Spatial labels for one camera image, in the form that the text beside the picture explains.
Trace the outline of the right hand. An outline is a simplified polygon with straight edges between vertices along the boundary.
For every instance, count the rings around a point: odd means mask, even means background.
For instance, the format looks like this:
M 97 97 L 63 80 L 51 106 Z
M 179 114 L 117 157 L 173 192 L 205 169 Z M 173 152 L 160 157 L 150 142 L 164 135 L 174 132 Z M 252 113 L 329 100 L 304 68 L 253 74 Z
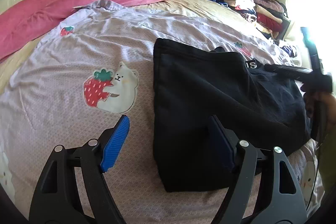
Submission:
M 325 106 L 325 129 L 329 132 L 335 126 L 335 96 L 327 92 L 314 92 L 308 89 L 306 84 L 300 87 L 304 92 L 303 99 L 305 101 L 305 109 L 309 118 L 313 121 L 315 118 L 315 104 L 318 102 L 320 105 Z

